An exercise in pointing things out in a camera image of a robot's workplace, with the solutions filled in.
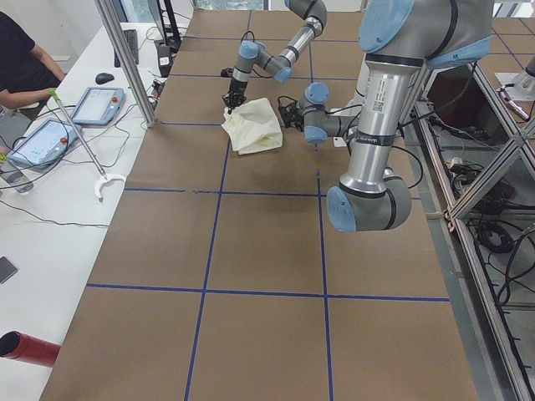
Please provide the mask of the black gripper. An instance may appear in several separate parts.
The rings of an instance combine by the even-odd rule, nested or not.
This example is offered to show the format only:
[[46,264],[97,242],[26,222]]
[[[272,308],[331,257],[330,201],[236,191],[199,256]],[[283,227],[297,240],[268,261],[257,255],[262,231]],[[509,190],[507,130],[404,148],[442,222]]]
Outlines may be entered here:
[[239,107],[246,101],[245,92],[249,80],[249,73],[244,73],[237,68],[226,68],[220,72],[223,78],[230,78],[228,93],[222,96],[227,107],[227,113],[231,114],[234,107]]
[[298,100],[286,95],[278,97],[278,112],[286,129],[294,128],[303,130],[304,118]]

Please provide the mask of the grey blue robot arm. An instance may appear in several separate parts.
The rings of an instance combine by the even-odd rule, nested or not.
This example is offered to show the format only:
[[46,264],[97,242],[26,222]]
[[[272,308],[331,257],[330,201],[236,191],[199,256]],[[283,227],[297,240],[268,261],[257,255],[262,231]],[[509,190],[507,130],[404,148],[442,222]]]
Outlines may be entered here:
[[319,37],[328,20],[323,1],[285,1],[286,8],[303,20],[300,29],[278,53],[272,53],[261,41],[243,40],[231,73],[226,94],[222,96],[229,114],[247,101],[246,89],[255,67],[269,78],[284,84],[293,73],[293,66],[311,42]]
[[342,232],[394,229],[410,214],[404,180],[387,162],[410,79],[422,68],[476,62],[489,51],[491,1],[373,1],[359,28],[369,68],[359,117],[339,117],[348,135],[347,171],[327,193],[331,224]]

